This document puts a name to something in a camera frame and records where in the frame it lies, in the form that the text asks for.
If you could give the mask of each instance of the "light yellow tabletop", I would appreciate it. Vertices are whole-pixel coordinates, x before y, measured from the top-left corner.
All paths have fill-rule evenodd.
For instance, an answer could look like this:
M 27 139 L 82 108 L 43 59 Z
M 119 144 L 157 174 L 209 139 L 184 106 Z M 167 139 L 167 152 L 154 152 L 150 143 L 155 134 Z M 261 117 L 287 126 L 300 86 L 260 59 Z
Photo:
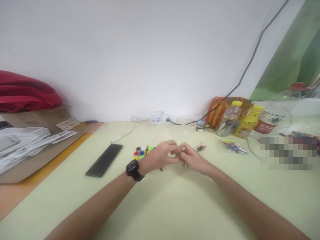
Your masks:
M 280 124 L 287 126 L 288 121 Z M 85 176 L 110 142 L 131 131 L 133 125 L 133 122 L 112 123 L 107 131 L 93 134 L 0 222 L 0 239 L 44 239 L 64 218 L 124 172 L 136 147 L 156 146 L 170 139 L 188 142 L 193 147 L 202 142 L 207 147 L 201 154 L 209 162 L 311 239 L 320 239 L 319 171 L 270 171 L 268 165 L 261 164 L 249 152 L 243 139 L 237 138 L 248 155 L 227 152 L 216 133 L 199 133 L 193 126 L 136 123 L 131 134 L 116 142 L 123 144 L 123 148 L 105 175 Z M 288 132 L 292 130 L 320 135 L 320 118 L 295 117 Z M 257 140 L 250 139 L 250 146 L 259 152 Z M 211 179 L 177 164 L 164 167 L 163 172 L 154 171 L 136 184 L 96 239 L 255 239 L 255 236 Z

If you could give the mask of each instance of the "stack of paper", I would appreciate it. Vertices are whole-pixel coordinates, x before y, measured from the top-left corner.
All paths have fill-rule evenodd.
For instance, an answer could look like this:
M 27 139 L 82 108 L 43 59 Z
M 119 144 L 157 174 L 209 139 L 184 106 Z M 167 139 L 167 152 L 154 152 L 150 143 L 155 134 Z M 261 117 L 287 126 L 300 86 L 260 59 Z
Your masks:
M 58 143 L 72 135 L 63 131 L 52 135 L 45 127 L 5 128 L 0 131 L 0 174 L 29 156 L 34 156 L 49 144 Z

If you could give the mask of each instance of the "bottle label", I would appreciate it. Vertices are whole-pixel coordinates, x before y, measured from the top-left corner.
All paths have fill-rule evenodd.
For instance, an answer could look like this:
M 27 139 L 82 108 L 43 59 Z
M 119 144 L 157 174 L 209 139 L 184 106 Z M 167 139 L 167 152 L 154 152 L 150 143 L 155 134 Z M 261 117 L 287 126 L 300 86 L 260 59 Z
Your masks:
M 253 130 L 258 133 L 269 134 L 284 117 L 263 111 L 259 115 L 258 124 Z
M 247 138 L 250 135 L 250 132 L 257 125 L 257 121 L 254 122 L 244 122 L 243 125 L 239 127 L 236 131 L 236 135 L 242 138 Z
M 217 134 L 221 137 L 227 137 L 231 131 L 232 122 L 235 119 L 224 117 L 218 128 Z

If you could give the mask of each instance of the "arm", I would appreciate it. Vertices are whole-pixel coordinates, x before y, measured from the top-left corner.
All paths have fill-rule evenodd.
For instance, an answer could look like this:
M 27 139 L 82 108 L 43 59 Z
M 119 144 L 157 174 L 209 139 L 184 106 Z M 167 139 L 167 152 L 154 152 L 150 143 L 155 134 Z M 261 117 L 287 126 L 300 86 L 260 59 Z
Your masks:
M 262 203 L 220 169 L 206 161 L 190 145 L 184 143 L 180 154 L 183 164 L 210 177 L 235 204 L 240 215 L 259 239 L 309 239 L 303 232 Z
M 161 142 L 139 161 L 138 172 L 144 176 L 152 170 L 178 163 L 178 158 L 168 157 L 169 152 L 173 155 L 176 151 L 180 152 L 180 148 L 175 141 Z M 136 183 L 131 176 L 122 173 L 71 213 L 45 239 L 93 239 Z

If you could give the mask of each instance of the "pixelated area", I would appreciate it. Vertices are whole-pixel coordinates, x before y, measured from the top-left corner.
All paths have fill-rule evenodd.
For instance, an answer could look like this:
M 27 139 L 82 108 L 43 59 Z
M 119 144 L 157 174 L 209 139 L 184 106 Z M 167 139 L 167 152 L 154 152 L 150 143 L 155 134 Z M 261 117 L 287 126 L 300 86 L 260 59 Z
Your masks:
M 312 170 L 317 161 L 317 137 L 261 137 L 261 163 L 270 170 Z

